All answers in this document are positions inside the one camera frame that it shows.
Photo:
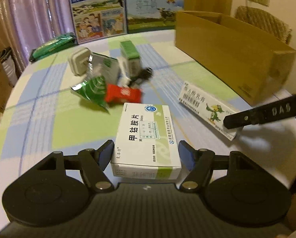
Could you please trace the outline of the long white parrot box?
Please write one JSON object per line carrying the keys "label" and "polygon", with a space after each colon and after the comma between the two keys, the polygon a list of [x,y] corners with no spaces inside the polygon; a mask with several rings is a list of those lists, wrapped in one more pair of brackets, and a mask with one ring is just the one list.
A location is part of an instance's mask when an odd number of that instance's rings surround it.
{"label": "long white parrot box", "polygon": [[184,82],[178,99],[181,104],[209,123],[229,141],[233,141],[241,130],[240,127],[228,130],[223,124],[224,118],[238,113],[238,109],[190,82]]}

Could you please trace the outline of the white green medicine box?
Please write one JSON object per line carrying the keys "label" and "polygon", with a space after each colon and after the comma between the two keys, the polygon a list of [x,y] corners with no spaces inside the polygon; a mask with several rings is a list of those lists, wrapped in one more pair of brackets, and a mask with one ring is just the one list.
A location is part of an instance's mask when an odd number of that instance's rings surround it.
{"label": "white green medicine box", "polygon": [[124,104],[111,168],[115,177],[178,178],[181,160],[169,106]]}

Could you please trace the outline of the red snack packet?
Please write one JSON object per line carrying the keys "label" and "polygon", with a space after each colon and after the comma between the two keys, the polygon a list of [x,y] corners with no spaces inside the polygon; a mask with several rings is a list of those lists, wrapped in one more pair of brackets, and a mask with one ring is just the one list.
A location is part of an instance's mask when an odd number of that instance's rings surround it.
{"label": "red snack packet", "polygon": [[109,104],[141,103],[141,90],[108,84],[105,101]]}

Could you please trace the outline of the green silver foil pouch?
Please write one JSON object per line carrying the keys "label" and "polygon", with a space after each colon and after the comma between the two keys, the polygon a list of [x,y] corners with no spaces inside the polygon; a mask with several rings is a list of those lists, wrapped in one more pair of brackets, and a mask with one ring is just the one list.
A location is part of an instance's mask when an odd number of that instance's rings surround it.
{"label": "green silver foil pouch", "polygon": [[117,59],[91,52],[86,61],[84,80],[71,86],[71,92],[109,112],[105,101],[109,84],[116,85],[120,68]]}

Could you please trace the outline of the small green carton box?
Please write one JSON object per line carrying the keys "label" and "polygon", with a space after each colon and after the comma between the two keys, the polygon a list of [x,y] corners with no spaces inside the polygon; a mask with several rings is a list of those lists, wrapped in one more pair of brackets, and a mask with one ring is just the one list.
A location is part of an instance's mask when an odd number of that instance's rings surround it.
{"label": "small green carton box", "polygon": [[129,76],[137,76],[141,71],[141,60],[136,46],[131,40],[125,40],[120,43],[120,48]]}

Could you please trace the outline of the large cardboard box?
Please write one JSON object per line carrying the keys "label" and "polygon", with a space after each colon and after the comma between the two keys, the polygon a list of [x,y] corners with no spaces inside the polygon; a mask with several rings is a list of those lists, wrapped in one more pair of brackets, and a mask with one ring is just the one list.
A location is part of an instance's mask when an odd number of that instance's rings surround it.
{"label": "large cardboard box", "polygon": [[179,11],[175,45],[256,105],[278,92],[296,50],[271,34],[221,13]]}

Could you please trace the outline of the checked tablecloth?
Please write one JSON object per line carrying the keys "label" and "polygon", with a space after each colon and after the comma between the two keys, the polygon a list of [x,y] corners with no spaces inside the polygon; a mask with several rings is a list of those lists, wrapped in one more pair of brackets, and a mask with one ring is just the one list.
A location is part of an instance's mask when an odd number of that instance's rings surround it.
{"label": "checked tablecloth", "polygon": [[196,160],[184,145],[234,151],[291,187],[296,179],[296,119],[227,129],[249,105],[174,45],[173,31],[95,41],[89,69],[75,76],[76,47],[30,64],[12,90],[0,123],[2,198],[33,197],[38,213],[59,213],[57,199],[87,206],[85,183],[106,187],[165,182],[195,187]]}

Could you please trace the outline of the white plastic spoon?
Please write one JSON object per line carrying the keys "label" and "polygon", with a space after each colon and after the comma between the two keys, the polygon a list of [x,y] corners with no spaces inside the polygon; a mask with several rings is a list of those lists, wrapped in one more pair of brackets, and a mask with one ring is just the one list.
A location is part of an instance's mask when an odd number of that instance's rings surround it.
{"label": "white plastic spoon", "polygon": [[129,71],[126,66],[125,60],[123,57],[117,57],[117,61],[120,69],[117,85],[121,87],[128,87],[128,84],[130,83],[131,79],[129,77]]}

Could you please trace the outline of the quilted chair cushion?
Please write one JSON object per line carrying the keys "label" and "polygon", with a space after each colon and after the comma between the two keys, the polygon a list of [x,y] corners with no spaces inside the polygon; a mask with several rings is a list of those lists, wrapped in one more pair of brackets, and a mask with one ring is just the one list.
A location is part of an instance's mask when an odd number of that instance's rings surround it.
{"label": "quilted chair cushion", "polygon": [[291,40],[291,27],[267,11],[248,6],[239,6],[235,18],[270,33],[287,45]]}

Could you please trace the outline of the white power adapter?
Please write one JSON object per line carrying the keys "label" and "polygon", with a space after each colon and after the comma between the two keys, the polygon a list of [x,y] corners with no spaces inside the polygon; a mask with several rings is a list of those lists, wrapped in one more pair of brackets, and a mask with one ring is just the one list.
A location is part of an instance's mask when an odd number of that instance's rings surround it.
{"label": "white power adapter", "polygon": [[91,51],[86,47],[75,49],[68,57],[70,69],[75,76],[86,73]]}

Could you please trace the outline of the green wet wipes pack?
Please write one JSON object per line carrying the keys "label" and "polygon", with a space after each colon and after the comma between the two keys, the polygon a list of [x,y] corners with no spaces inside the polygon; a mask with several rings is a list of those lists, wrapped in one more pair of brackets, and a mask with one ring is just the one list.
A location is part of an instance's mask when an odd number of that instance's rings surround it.
{"label": "green wet wipes pack", "polygon": [[77,45],[74,33],[69,32],[53,38],[31,51],[29,62],[36,62],[57,52],[63,51]]}

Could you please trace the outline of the light blue cow milk box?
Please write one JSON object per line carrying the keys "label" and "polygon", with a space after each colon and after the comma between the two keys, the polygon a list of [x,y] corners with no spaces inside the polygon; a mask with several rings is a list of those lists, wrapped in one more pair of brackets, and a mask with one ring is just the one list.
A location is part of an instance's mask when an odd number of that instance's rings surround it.
{"label": "light blue cow milk box", "polygon": [[128,33],[174,29],[184,0],[125,0]]}

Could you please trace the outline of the blue milk carton box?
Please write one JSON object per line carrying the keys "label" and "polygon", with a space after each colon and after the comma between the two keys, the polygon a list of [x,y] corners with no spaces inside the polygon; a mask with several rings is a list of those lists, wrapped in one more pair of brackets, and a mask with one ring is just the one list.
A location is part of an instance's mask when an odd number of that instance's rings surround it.
{"label": "blue milk carton box", "polygon": [[124,0],[69,0],[79,44],[127,33]]}

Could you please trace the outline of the purple curtain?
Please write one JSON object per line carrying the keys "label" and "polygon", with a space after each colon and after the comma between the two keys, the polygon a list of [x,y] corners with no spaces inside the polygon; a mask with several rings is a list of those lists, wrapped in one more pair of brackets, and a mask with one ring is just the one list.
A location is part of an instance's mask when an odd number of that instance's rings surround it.
{"label": "purple curtain", "polygon": [[73,30],[68,0],[0,0],[0,51],[12,49],[21,73],[32,49]]}

